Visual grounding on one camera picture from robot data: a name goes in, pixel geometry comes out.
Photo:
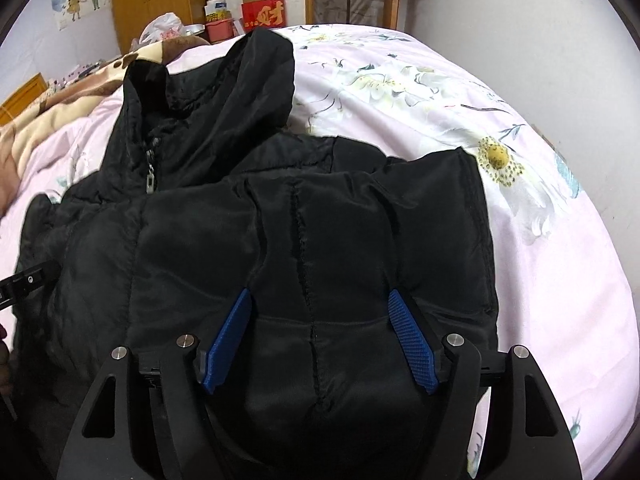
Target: zipper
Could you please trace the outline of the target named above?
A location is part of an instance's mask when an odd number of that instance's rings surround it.
[[[146,150],[146,194],[150,195],[156,190],[156,148],[160,145],[159,137],[154,137],[151,141],[151,148]]]

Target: brown and beige blanket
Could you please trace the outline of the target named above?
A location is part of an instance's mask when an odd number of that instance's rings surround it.
[[[0,218],[11,205],[33,150],[62,126],[87,117],[121,85],[135,59],[168,64],[185,50],[209,44],[197,36],[171,38],[144,46],[50,97],[36,101],[0,128]]]

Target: bed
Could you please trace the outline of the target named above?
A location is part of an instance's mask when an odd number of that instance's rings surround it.
[[[280,33],[292,41],[296,59],[293,132],[351,137],[409,160],[457,146],[476,156],[494,238],[499,349],[531,349],[584,478],[596,478],[636,417],[638,330],[609,235],[562,156],[484,83],[410,36],[351,25]],[[196,68],[226,54],[234,41],[191,48],[168,69]],[[31,199],[44,192],[58,202],[100,167],[122,100],[118,89],[33,150],[0,221],[0,279],[14,272]],[[10,312],[0,313],[10,334],[14,323]],[[489,395],[478,405],[469,444],[472,476]]]

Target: silver zipper pull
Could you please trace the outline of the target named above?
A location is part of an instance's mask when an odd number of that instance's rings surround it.
[[[150,195],[156,190],[156,176],[149,171],[146,176],[146,194]]]

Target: blue gripper pad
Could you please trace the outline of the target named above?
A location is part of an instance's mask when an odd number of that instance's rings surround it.
[[[213,393],[216,386],[220,386],[225,382],[226,375],[229,373],[231,363],[236,356],[242,336],[249,323],[251,309],[251,294],[249,289],[245,288],[238,296],[236,303],[220,329],[218,337],[207,353],[207,370],[202,380],[202,386],[210,394]]]
[[[397,290],[389,294],[389,319],[396,331],[398,341],[402,346],[404,357],[409,363],[409,368],[414,375],[414,380],[428,394],[435,393],[438,388],[436,377],[435,358],[426,339],[418,328],[414,316]]]

